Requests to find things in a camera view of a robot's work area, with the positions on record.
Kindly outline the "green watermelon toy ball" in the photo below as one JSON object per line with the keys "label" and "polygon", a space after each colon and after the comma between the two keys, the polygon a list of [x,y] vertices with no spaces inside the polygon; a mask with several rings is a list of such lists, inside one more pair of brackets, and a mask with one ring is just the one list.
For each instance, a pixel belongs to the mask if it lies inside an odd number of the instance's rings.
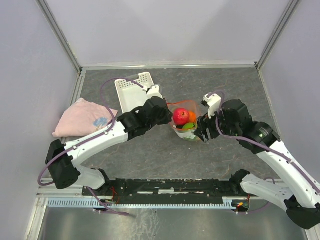
{"label": "green watermelon toy ball", "polygon": [[196,125],[194,122],[189,122],[189,123],[186,123],[186,124],[182,127],[182,129],[183,129],[183,130],[192,130],[192,129],[196,128],[196,127],[197,127],[197,125]]}

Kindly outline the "orange toy fruit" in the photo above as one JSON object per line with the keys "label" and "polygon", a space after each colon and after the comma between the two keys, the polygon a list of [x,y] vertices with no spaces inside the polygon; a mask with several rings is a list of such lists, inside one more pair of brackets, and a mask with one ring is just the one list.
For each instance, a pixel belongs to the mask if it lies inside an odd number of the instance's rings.
{"label": "orange toy fruit", "polygon": [[196,116],[196,114],[195,114],[193,111],[189,111],[188,113],[189,113],[189,120],[188,120],[188,122],[195,124],[195,123],[197,122],[197,116]]}

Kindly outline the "pink red toy fruit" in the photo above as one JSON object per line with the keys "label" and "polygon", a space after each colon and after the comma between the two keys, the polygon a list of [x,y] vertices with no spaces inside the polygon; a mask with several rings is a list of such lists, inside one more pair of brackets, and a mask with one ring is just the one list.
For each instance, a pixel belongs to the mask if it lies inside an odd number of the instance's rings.
{"label": "pink red toy fruit", "polygon": [[173,121],[177,126],[185,125],[189,122],[189,111],[185,108],[176,108],[173,111]]}

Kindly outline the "clear orange zip top bag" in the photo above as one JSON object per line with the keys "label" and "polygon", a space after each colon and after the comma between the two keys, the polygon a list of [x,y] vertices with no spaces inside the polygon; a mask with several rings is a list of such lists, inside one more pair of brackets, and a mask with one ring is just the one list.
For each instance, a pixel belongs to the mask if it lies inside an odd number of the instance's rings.
{"label": "clear orange zip top bag", "polygon": [[200,138],[195,135],[197,118],[201,116],[198,104],[193,100],[183,100],[168,102],[167,107],[173,114],[169,125],[178,137],[186,141],[199,141]]}

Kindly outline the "white perforated plastic basket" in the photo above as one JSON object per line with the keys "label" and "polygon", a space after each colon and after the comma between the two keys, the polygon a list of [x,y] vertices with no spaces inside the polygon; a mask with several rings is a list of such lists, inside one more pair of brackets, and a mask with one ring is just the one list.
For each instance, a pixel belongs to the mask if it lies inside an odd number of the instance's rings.
{"label": "white perforated plastic basket", "polygon": [[128,76],[126,79],[120,78],[114,82],[122,113],[130,112],[136,107],[142,107],[148,100],[143,87],[149,88],[154,85],[149,72]]}

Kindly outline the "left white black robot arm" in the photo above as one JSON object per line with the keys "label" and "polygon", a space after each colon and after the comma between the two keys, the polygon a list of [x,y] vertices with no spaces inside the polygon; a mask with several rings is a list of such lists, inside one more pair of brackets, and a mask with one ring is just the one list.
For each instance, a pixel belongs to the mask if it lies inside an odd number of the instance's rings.
{"label": "left white black robot arm", "polygon": [[53,184],[59,190],[78,185],[106,195],[111,182],[105,171],[84,167],[82,163],[112,146],[143,136],[156,125],[168,124],[172,115],[166,100],[153,96],[102,130],[67,143],[53,141],[46,158]]}

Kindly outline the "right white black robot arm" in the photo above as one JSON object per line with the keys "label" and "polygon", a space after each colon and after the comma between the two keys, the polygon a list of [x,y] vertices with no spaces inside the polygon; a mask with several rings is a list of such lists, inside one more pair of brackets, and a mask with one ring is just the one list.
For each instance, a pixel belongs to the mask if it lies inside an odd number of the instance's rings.
{"label": "right white black robot arm", "polygon": [[305,230],[319,225],[320,184],[290,154],[277,132],[265,122],[254,121],[239,99],[223,102],[213,94],[205,96],[202,105],[208,111],[197,119],[197,137],[203,142],[219,136],[237,140],[286,184],[281,188],[241,169],[231,177],[231,193],[260,197],[284,210],[292,222]]}

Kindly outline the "pink folded cloth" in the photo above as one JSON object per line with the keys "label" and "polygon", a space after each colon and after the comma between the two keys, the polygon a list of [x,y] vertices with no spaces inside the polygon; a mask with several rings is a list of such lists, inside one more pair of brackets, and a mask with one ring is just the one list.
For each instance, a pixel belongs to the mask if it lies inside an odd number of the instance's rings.
{"label": "pink folded cloth", "polygon": [[105,128],[117,110],[79,98],[60,118],[52,136],[55,138],[84,137]]}

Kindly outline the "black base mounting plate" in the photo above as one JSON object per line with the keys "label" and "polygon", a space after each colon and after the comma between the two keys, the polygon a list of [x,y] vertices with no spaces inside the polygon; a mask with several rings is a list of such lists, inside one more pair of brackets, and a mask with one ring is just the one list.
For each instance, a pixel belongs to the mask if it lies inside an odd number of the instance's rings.
{"label": "black base mounting plate", "polygon": [[237,182],[219,179],[123,179],[93,191],[127,205],[221,204],[223,198],[247,199]]}

